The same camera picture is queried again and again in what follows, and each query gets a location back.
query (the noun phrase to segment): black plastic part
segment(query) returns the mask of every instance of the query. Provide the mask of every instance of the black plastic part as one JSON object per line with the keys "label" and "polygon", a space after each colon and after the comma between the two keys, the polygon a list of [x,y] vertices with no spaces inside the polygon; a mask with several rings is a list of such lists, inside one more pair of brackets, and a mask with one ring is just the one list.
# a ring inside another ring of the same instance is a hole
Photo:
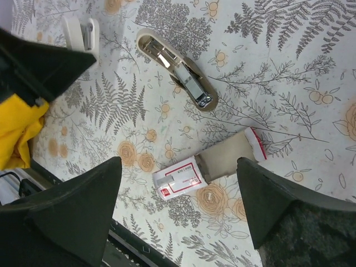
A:
{"label": "black plastic part", "polygon": [[0,102],[17,94],[29,106],[52,102],[96,59],[92,54],[33,43],[0,29]]}
{"label": "black plastic part", "polygon": [[238,181],[264,266],[356,266],[356,204],[238,159]]}
{"label": "black plastic part", "polygon": [[30,196],[38,192],[41,192],[41,189],[33,182],[31,182],[29,179],[21,180],[20,187],[18,189],[18,195],[20,197]]}
{"label": "black plastic part", "polygon": [[[44,179],[46,179],[48,182],[50,182],[53,185],[62,183],[62,181],[57,176],[55,176],[54,174],[50,173],[48,170],[43,168],[34,159],[31,159],[31,169],[36,171]],[[140,266],[143,267],[146,266],[177,267],[178,266],[169,258],[164,257],[160,252],[158,252],[151,245],[144,242],[138,236],[134,235],[130,230],[127,230],[123,225],[121,225],[114,219],[111,220],[111,230],[117,236],[116,237],[109,236],[108,237],[109,241],[112,242],[118,249],[125,251],[125,253],[128,253],[127,250],[129,250],[131,252],[131,254],[129,254],[131,255],[131,258],[134,259],[134,262],[139,263]],[[116,267],[116,266],[120,266],[120,264],[121,263],[118,260],[116,265],[111,265],[111,266]]]}
{"label": "black plastic part", "polygon": [[0,207],[1,266],[100,266],[121,171],[113,157]]}

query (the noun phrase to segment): fern leaf print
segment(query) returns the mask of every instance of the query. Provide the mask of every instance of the fern leaf print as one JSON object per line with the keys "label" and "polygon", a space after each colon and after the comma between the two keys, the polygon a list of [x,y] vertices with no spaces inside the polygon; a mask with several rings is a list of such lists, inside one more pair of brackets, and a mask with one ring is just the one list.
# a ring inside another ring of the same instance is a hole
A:
{"label": "fern leaf print", "polygon": [[130,91],[116,72],[115,76],[116,89],[102,73],[101,81],[95,81],[95,92],[90,88],[90,95],[82,102],[80,112],[99,128],[105,127],[105,133],[113,127],[114,135],[117,135],[121,126],[129,121],[132,121],[136,127],[139,115],[144,121],[146,110],[144,107],[145,87],[137,95],[136,75],[133,75]]}
{"label": "fern leaf print", "polygon": [[296,31],[303,30],[296,48],[298,59],[306,46],[315,38],[321,38],[321,52],[330,53],[348,32],[356,28],[356,0],[255,0],[254,8],[242,3],[242,12],[234,14],[234,20],[226,33],[249,35],[258,43],[265,27],[265,43],[270,47],[277,34],[277,48],[282,51]]}

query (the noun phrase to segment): gray leaf pattern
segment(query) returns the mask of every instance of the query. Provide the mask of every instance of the gray leaf pattern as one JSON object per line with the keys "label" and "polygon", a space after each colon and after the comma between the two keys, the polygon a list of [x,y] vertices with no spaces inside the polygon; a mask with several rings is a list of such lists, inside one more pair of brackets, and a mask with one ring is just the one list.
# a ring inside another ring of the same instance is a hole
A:
{"label": "gray leaf pattern", "polygon": [[189,12],[186,4],[172,4],[170,0],[143,0],[135,23],[154,29],[182,55],[186,56],[189,52],[197,60],[202,52],[207,51],[208,36],[212,31],[205,18],[188,19]]}
{"label": "gray leaf pattern", "polygon": [[340,37],[356,27],[356,4],[354,0],[347,0],[344,4],[339,0],[256,0],[252,9],[242,3],[243,13],[235,13],[225,32],[249,34],[258,43],[263,24],[267,25],[266,45],[270,46],[273,34],[279,30],[278,49],[282,50],[288,39],[299,30],[303,23],[309,21],[296,49],[298,58],[304,48],[317,36],[327,31],[321,51],[330,53],[340,41]]}
{"label": "gray leaf pattern", "polygon": [[[62,47],[63,16],[98,20],[98,66],[51,103],[33,157],[67,180],[121,156],[113,218],[177,265],[261,266],[236,176],[167,202],[152,187],[153,172],[245,127],[268,169],[356,198],[345,168],[356,162],[356,0],[14,0],[13,14],[13,33]],[[135,45],[144,27],[197,63],[217,91],[215,110],[200,112],[145,64]]]}

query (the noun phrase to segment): red label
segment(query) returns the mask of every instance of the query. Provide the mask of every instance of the red label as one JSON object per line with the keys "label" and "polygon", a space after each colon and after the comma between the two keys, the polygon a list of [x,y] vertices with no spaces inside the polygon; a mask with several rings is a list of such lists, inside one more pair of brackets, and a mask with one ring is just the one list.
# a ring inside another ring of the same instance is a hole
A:
{"label": "red label", "polygon": [[161,190],[161,192],[162,192],[163,196],[169,196],[169,195],[171,194],[171,193],[169,193],[169,191],[168,191],[167,188],[163,188],[163,189]]}

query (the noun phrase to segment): beige stapler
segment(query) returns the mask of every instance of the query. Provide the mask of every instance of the beige stapler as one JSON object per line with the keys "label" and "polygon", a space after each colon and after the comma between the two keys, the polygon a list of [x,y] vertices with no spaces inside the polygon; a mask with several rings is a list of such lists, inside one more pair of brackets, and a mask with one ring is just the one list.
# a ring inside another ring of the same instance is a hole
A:
{"label": "beige stapler", "polygon": [[216,107],[216,91],[190,58],[183,57],[147,28],[137,33],[136,45],[143,54],[171,73],[171,79],[188,93],[198,110],[206,112]]}

